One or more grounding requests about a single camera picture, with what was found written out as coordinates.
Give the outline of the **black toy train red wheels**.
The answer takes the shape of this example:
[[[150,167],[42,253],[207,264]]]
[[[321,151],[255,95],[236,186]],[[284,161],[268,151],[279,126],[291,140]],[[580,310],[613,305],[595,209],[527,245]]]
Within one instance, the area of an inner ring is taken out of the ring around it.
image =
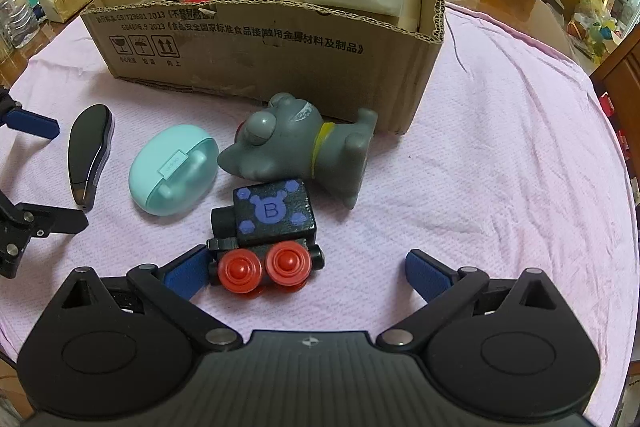
[[[299,291],[326,265],[302,180],[239,187],[231,205],[212,210],[210,223],[209,283],[231,294],[250,297],[265,286]]]

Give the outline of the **light blue earbud case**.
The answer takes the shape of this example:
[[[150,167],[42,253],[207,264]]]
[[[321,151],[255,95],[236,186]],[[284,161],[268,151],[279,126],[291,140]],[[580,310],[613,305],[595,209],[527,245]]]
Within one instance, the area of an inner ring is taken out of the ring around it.
[[[157,133],[130,167],[132,199],[152,216],[189,211],[213,186],[218,154],[214,138],[193,124],[177,124]]]

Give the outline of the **grey rubber dog toy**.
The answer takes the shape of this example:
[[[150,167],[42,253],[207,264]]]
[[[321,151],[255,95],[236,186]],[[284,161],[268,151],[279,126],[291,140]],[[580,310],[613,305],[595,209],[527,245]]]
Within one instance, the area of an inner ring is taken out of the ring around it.
[[[312,180],[352,209],[377,123],[368,108],[360,108],[354,122],[327,121],[310,102],[278,93],[240,124],[218,165],[250,181]]]

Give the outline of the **black folding knife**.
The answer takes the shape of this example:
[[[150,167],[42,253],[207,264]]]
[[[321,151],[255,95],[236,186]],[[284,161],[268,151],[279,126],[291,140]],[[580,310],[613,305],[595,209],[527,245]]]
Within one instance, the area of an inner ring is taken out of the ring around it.
[[[114,132],[114,117],[104,104],[87,107],[70,129],[67,167],[76,205],[90,211],[96,200],[96,188],[108,156]]]

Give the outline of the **clear water bottle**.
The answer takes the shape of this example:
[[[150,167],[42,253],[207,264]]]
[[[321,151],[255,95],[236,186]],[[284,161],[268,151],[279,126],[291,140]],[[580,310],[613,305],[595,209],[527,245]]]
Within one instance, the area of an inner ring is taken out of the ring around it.
[[[37,35],[39,24],[28,0],[0,0],[1,26],[15,49],[21,49]]]

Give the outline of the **pink table cloth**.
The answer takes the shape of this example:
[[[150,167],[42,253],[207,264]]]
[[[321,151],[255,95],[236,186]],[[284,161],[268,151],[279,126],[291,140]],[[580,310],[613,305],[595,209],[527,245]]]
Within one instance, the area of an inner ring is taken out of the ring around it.
[[[115,117],[111,156],[85,232],[32,242],[1,284],[1,346],[14,355],[77,265],[122,275],[202,243],[209,213],[236,180],[221,174],[188,215],[158,219],[128,192],[134,156],[172,124],[197,124],[228,145],[245,103],[158,91],[113,78],[85,25],[73,22],[14,89],[63,130],[93,103]],[[196,303],[243,333],[253,329],[378,332],[420,306],[400,272],[409,249],[494,277],[544,269],[605,363],[629,355],[638,299],[636,218],[626,166],[588,77],[532,40],[455,9],[409,131],[372,142],[358,202],[311,193],[326,267],[295,294],[255,299],[205,288]]]

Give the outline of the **brown cardboard box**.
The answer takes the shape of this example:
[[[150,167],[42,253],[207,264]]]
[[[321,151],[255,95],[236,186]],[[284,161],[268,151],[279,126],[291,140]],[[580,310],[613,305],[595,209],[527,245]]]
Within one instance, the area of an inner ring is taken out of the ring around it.
[[[445,0],[405,0],[396,18],[304,0],[94,0],[81,17],[116,77],[261,102],[288,92],[343,120],[367,107],[396,134],[445,39]]]

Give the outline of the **wooden chair right side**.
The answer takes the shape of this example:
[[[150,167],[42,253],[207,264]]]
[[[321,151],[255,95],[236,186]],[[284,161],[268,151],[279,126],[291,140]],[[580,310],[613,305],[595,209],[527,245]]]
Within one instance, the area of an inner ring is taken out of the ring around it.
[[[607,94],[631,150],[639,148],[639,25],[590,76],[597,96]]]

